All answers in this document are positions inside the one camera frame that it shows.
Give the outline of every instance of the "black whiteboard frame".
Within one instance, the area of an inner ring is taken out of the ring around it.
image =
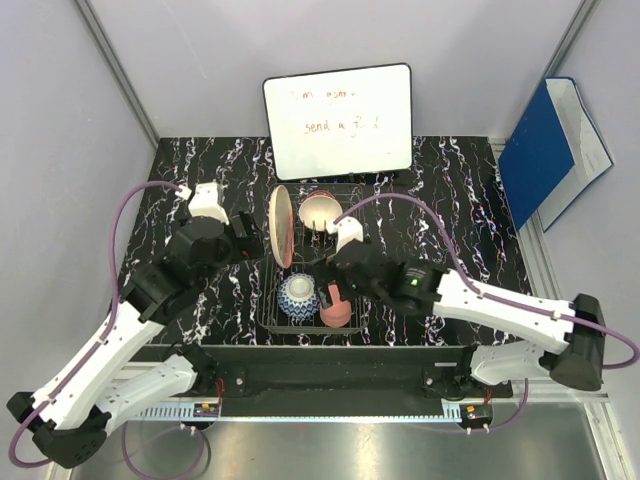
[[[264,101],[264,110],[265,113],[267,114],[267,128],[269,130],[269,138],[271,137],[271,124],[269,122],[269,109],[267,108],[267,96],[265,95],[265,91],[264,91],[264,86],[265,84],[270,81],[270,80],[281,80],[283,78],[295,78],[295,77],[307,77],[307,76],[311,76],[311,75],[321,75],[321,74],[325,74],[325,73],[339,73],[339,72],[351,72],[354,70],[368,70],[371,68],[382,68],[382,67],[395,67],[395,66],[399,66],[399,65],[404,65],[405,67],[407,67],[409,69],[409,111],[411,113],[411,150],[413,151],[413,70],[411,70],[411,65],[409,65],[406,62],[397,62],[397,63],[386,63],[386,64],[382,64],[382,65],[368,65],[368,66],[364,66],[364,67],[355,67],[355,68],[340,68],[340,69],[336,69],[336,70],[323,70],[320,72],[309,72],[309,73],[296,73],[294,75],[281,75],[281,76],[277,76],[277,77],[269,77],[269,78],[265,78],[264,81],[262,82],[262,99]],[[273,149],[273,167],[274,170],[276,172],[276,178],[278,180],[281,181],[286,181],[286,182],[292,182],[295,181],[295,179],[281,179],[280,176],[278,175],[278,157],[276,155],[276,148],[273,144],[273,140],[271,142],[271,148]],[[411,155],[411,161],[409,162],[409,168],[411,168],[411,165],[413,164],[413,154]],[[342,174],[342,175],[324,175],[324,176],[319,176],[318,178],[327,178],[327,177],[336,177],[336,176],[343,176],[343,175],[356,175],[356,174],[367,174],[367,173],[378,173],[378,172],[349,172],[346,174]]]

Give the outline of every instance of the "pink cup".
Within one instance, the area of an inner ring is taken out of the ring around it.
[[[344,327],[351,320],[351,303],[340,300],[340,292],[336,285],[329,285],[329,295],[333,305],[327,309],[320,305],[320,319],[327,327]]]

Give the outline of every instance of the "whiteboard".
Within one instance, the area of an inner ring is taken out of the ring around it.
[[[411,166],[411,68],[384,65],[263,83],[281,180]]]

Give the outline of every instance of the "white wall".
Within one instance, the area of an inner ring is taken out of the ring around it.
[[[551,227],[546,243],[565,296],[595,295],[608,325],[640,342],[640,3],[604,0],[563,75],[576,78],[616,165]],[[607,360],[628,349],[607,340]],[[610,372],[605,385],[640,475],[640,366]]]
[[[270,76],[406,61],[416,134],[508,137],[580,0],[91,0],[161,136],[266,135]]]
[[[48,381],[104,318],[108,224],[153,152],[71,1],[3,2],[0,44],[4,405]],[[0,408],[0,476],[43,478],[10,465],[16,427]],[[19,452],[42,458],[27,438]]]

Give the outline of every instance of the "blue binder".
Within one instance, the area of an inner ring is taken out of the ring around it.
[[[542,82],[500,156],[500,176],[516,229],[574,165],[551,96]]]
[[[612,165],[575,81],[545,79],[499,161],[516,228],[538,210],[546,230]]]

